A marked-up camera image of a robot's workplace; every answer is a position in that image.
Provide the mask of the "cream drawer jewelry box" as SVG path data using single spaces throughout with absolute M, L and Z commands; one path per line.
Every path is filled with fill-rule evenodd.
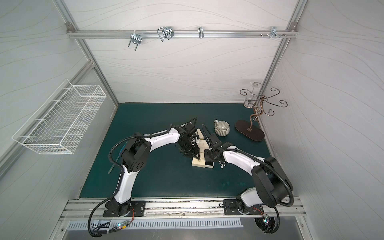
M 204 135 L 203 135 L 203 133 L 202 133 L 202 131 L 200 129 L 197 129 L 197 134 L 199 136 L 199 140 L 204 140 L 205 139 Z

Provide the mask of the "pearl bow earring pile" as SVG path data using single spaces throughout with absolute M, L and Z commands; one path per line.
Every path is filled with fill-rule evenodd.
M 221 161 L 219 161 L 219 164 L 220 164 L 222 169 L 226 166 L 226 164 L 224 162 L 221 162 Z

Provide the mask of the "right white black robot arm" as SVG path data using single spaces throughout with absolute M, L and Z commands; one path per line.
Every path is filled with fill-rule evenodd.
M 291 207 L 294 204 L 292 184 L 276 159 L 253 156 L 231 143 L 222 143 L 215 134 L 205 140 L 209 146 L 205 150 L 206 160 L 232 164 L 252 177 L 255 186 L 240 194 L 240 209 L 255 205 Z

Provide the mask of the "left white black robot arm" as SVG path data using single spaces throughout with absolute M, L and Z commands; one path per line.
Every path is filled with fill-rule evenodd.
M 118 186 L 113 196 L 106 200 L 106 211 L 114 216 L 124 217 L 133 208 L 131 204 L 132 189 L 140 170 L 148 162 L 150 153 L 169 144 L 178 144 L 185 156 L 200 158 L 199 139 L 196 120 L 182 124 L 170 125 L 167 130 L 142 135 L 136 133 L 117 143 L 109 152 L 109 160 L 121 169 Z

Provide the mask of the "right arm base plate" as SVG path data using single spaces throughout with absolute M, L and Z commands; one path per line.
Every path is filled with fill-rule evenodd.
M 224 199 L 223 202 L 219 204 L 219 207 L 224 210 L 225 216 L 235 216 L 235 215 L 262 216 L 264 214 L 264 209 L 262 205 L 254 205 L 252 207 L 248 207 L 240 200 L 235 200 L 235 199 Z

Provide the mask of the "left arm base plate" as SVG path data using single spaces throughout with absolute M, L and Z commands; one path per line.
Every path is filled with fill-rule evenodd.
M 143 217 L 145 207 L 145 201 L 130 201 L 129 203 L 119 204 L 115 201 L 115 199 L 113 199 L 112 201 L 108 201 L 106 203 L 103 217 Z

